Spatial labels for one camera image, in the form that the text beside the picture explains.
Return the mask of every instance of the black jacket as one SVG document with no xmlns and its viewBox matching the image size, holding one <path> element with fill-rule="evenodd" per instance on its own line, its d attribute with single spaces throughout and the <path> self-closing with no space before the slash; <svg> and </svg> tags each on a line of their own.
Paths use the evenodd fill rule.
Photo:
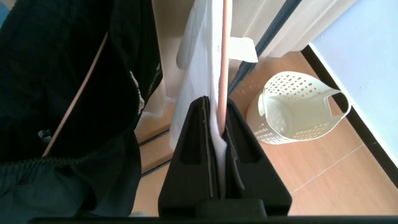
<svg viewBox="0 0 398 224">
<path fill-rule="evenodd" d="M 55 132 L 106 32 L 41 158 L 38 132 Z M 129 215 L 141 176 L 139 96 L 146 102 L 161 79 L 150 1 L 18 0 L 0 30 L 0 222 Z"/>
</svg>

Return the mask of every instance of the floor seam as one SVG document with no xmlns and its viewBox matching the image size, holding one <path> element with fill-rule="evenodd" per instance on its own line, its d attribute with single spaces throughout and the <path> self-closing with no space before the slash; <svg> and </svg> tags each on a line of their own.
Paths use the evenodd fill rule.
<svg viewBox="0 0 398 224">
<path fill-rule="evenodd" d="M 296 191 L 300 190 L 302 187 L 306 186 L 307 184 L 309 184 L 311 181 L 315 180 L 316 178 L 320 177 L 323 173 L 325 173 L 326 171 L 328 171 L 330 168 L 332 168 L 333 166 L 335 166 L 337 163 L 341 162 L 343 159 L 347 158 L 349 155 L 351 155 L 352 153 L 354 153 L 355 151 L 357 151 L 359 148 L 361 148 L 362 146 L 364 146 L 364 144 L 360 145 L 359 147 L 357 147 L 356 149 L 354 149 L 352 152 L 350 152 L 349 154 L 345 155 L 343 158 L 339 159 L 338 161 L 336 161 L 334 164 L 332 164 L 330 167 L 326 168 L 324 171 L 320 172 L 318 175 L 316 175 L 315 177 L 311 178 L 309 181 L 307 181 L 306 183 L 304 183 L 301 187 L 295 189 L 293 192 L 291 192 L 290 194 L 293 195 Z"/>
</svg>

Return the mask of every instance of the white basket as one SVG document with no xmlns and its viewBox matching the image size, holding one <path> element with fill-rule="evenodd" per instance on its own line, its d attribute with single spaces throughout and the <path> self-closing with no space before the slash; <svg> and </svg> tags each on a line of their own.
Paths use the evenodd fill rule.
<svg viewBox="0 0 398 224">
<path fill-rule="evenodd" d="M 258 140 L 269 144 L 309 141 L 331 131 L 350 111 L 332 116 L 332 89 L 310 75 L 280 72 L 250 104 L 246 121 Z"/>
</svg>

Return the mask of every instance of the wooden floor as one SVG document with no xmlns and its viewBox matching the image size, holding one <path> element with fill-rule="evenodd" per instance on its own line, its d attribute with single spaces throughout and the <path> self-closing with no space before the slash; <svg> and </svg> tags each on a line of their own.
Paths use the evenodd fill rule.
<svg viewBox="0 0 398 224">
<path fill-rule="evenodd" d="M 242 114 L 271 76 L 282 71 L 316 76 L 301 53 L 258 63 L 231 98 Z M 340 113 L 334 101 L 333 113 Z M 171 121 L 173 103 L 163 118 L 143 121 L 136 129 L 140 140 L 160 132 Z M 267 157 L 293 196 L 289 215 L 398 214 L 398 190 L 356 134 L 347 119 L 322 138 L 283 145 L 261 142 Z M 170 159 L 169 136 L 141 147 L 142 171 Z M 157 216 L 157 197 L 169 167 L 141 179 L 133 211 Z"/>
</svg>

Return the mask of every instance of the basket handle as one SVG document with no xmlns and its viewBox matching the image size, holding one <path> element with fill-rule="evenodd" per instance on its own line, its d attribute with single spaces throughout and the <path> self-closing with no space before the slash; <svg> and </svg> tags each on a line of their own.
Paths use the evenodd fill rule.
<svg viewBox="0 0 398 224">
<path fill-rule="evenodd" d="M 332 117 L 334 117 L 334 118 L 337 118 L 339 121 L 341 121 L 343 118 L 345 118 L 345 117 L 347 116 L 347 114 L 348 114 L 349 111 L 351 110 L 351 103 L 349 102 L 347 96 L 346 96 L 342 91 L 340 91 L 340 90 L 331 89 L 331 90 L 326 91 L 326 92 L 324 93 L 324 102 L 325 102 L 325 106 L 329 109 L 330 114 L 331 114 L 331 109 L 330 109 L 330 105 L 329 105 L 329 102 L 328 102 L 328 97 L 329 97 L 329 96 L 333 96 L 333 95 L 338 94 L 338 93 L 341 93 L 341 94 L 346 98 L 346 100 L 347 100 L 347 105 L 348 105 L 347 111 L 346 111 L 346 112 L 343 112 L 343 113 L 340 114 L 340 115 L 332 116 Z"/>
</svg>

